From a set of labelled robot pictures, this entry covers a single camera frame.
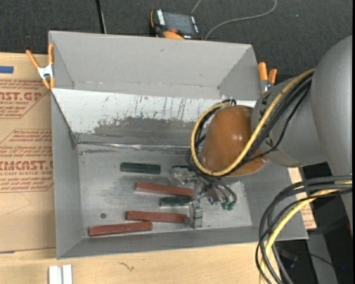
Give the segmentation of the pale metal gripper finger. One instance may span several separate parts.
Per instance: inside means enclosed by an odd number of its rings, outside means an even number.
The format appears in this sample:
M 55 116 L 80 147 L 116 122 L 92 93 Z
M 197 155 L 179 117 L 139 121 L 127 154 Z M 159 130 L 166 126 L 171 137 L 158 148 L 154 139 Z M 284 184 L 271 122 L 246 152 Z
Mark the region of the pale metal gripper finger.
M 197 176 L 188 170 L 172 170 L 170 181 L 175 185 L 189 185 L 197 183 Z
M 188 224 L 191 228 L 197 229 L 202 227 L 203 209 L 199 202 L 192 201 L 189 204 L 189 221 Z

